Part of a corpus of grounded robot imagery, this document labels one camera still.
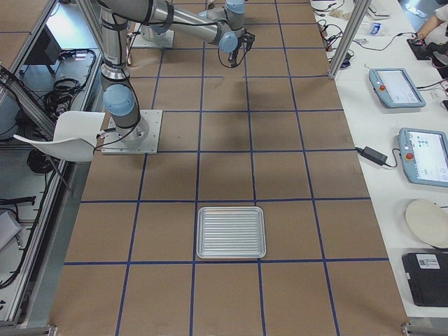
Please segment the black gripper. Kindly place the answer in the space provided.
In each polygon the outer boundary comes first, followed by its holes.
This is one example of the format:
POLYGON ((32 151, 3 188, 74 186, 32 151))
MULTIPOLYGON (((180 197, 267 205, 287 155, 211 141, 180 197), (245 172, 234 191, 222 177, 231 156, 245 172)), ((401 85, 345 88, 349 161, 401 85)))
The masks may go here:
POLYGON ((252 49, 253 43, 255 42, 256 35, 251 32, 244 30, 242 35, 238 38, 238 49, 243 48, 244 52, 247 53, 252 49))

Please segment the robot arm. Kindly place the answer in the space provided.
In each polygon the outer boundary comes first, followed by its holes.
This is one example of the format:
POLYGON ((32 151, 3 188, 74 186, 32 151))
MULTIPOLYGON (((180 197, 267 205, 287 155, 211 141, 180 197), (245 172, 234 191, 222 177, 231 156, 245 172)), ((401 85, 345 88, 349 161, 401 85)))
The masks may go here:
POLYGON ((221 7, 201 13, 192 13, 168 1, 154 1, 145 18, 136 21, 158 33, 170 29, 183 31, 236 57, 240 48, 248 52, 256 39, 244 27, 244 14, 244 1, 226 1, 221 7))
POLYGON ((105 1, 100 1, 99 4, 104 108, 111 114, 117 127, 131 129, 140 121, 140 112, 127 68, 127 20, 115 14, 105 1))

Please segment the person hand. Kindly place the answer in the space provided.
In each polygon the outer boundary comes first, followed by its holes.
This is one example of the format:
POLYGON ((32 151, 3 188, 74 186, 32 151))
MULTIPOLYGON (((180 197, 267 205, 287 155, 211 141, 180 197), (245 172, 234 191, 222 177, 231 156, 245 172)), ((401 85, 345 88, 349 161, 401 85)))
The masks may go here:
POLYGON ((417 36, 417 38, 418 39, 425 39, 425 37, 428 35, 428 32, 427 31, 423 31, 423 30, 419 30, 417 33, 416 33, 416 36, 417 36))

